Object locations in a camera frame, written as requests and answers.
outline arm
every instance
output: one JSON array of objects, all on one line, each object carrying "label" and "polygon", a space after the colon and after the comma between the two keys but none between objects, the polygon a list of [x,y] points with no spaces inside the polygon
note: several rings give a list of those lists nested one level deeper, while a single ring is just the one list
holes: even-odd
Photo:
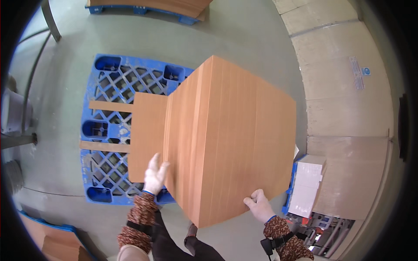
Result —
[{"label": "arm", "polygon": [[[145,185],[141,196],[136,196],[134,199],[134,206],[127,215],[127,220],[136,224],[143,224],[152,226],[155,222],[154,212],[158,209],[154,203],[154,197],[163,187],[164,180],[167,175],[167,169],[170,165],[168,162],[163,162],[160,169],[158,169],[158,160],[160,155],[157,153],[150,160],[148,169],[145,171]],[[144,233],[128,226],[122,228],[122,232],[117,236],[119,249],[125,245],[132,245],[139,247],[145,253],[151,250],[150,238]]]},{"label": "arm", "polygon": [[[262,189],[254,191],[251,198],[244,199],[244,203],[255,218],[264,223],[263,233],[266,238],[278,238],[290,233],[286,220],[276,216]],[[314,259],[312,252],[303,245],[303,240],[296,236],[289,239],[284,246],[276,248],[276,251],[281,261],[295,261],[303,257]]]}]

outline sticker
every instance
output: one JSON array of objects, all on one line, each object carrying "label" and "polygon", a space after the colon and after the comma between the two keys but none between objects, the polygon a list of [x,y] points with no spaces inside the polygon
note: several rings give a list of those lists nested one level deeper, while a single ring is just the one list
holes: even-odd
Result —
[{"label": "sticker", "polygon": [[357,90],[363,90],[364,89],[364,82],[363,82],[363,76],[362,71],[360,70],[360,66],[357,62],[356,56],[350,56],[349,57],[351,69],[353,70],[354,75],[354,84],[356,86]]},{"label": "sticker", "polygon": [[369,76],[370,75],[370,68],[369,67],[362,67],[362,75]]}]

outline patterned sleeve cover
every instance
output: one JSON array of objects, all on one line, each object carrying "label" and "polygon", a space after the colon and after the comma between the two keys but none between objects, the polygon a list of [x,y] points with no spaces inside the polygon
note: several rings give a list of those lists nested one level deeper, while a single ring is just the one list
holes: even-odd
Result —
[{"label": "patterned sleeve cover", "polygon": [[[278,238],[290,233],[286,220],[278,216],[273,217],[264,225],[263,233],[266,238]],[[284,246],[276,248],[276,251],[280,256],[280,261],[295,261],[303,257],[314,259],[314,254],[303,245],[303,240],[296,236],[289,239]]]},{"label": "patterned sleeve cover", "polygon": [[[127,219],[133,223],[152,226],[155,223],[155,211],[157,205],[154,202],[154,195],[142,193],[135,196],[134,206],[127,215]],[[122,232],[117,236],[119,248],[124,245],[134,245],[149,253],[151,250],[150,238],[144,232],[139,232],[128,226],[122,228]]]}]

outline cardboard strip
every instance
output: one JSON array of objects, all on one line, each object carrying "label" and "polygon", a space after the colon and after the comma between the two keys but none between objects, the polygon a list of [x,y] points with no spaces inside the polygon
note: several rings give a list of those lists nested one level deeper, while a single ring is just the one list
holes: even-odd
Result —
[{"label": "cardboard strip", "polygon": [[90,101],[89,109],[104,110],[104,111],[132,112],[133,105],[127,104],[127,103],[109,102],[109,101]]},{"label": "cardboard strip", "polygon": [[80,149],[130,153],[130,145],[80,140]]}]

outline pallet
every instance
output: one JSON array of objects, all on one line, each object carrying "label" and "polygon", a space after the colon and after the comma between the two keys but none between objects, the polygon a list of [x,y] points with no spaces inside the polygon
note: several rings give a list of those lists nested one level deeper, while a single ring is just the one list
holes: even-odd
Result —
[{"label": "pallet", "polygon": [[296,177],[296,170],[298,169],[298,162],[299,160],[303,159],[307,154],[304,154],[302,157],[298,158],[294,163],[293,163],[293,167],[292,167],[292,177],[290,179],[290,185],[289,188],[285,191],[285,193],[288,195],[287,197],[287,201],[286,204],[282,207],[282,212],[284,215],[286,215],[287,213],[289,213],[289,205],[290,205],[290,199],[292,198],[292,193],[293,193],[293,185],[295,182],[295,177]]},{"label": "pallet", "polygon": [[177,13],[173,13],[173,12],[169,12],[169,11],[165,11],[165,10],[161,10],[161,9],[156,9],[156,8],[149,8],[149,7],[145,7],[145,6],[135,6],[135,5],[96,5],[96,6],[85,6],[86,9],[89,9],[91,14],[98,14],[98,13],[102,13],[104,9],[106,8],[128,8],[128,9],[133,9],[133,13],[137,14],[137,15],[145,15],[148,11],[152,11],[152,12],[159,12],[159,13],[165,13],[165,14],[169,14],[169,15],[175,15],[178,17],[178,22],[179,23],[183,23],[186,25],[193,25],[196,22],[199,22],[202,19],[198,18],[192,18],[189,16],[185,16],[185,15],[180,15]]},{"label": "pallet", "polygon": [[[132,113],[89,109],[90,101],[133,104],[137,91],[170,95],[193,69],[130,56],[97,54],[87,82],[80,140],[130,144]],[[108,205],[133,205],[143,183],[128,179],[127,153],[80,150],[86,200]],[[157,204],[175,200],[164,187]]]}]

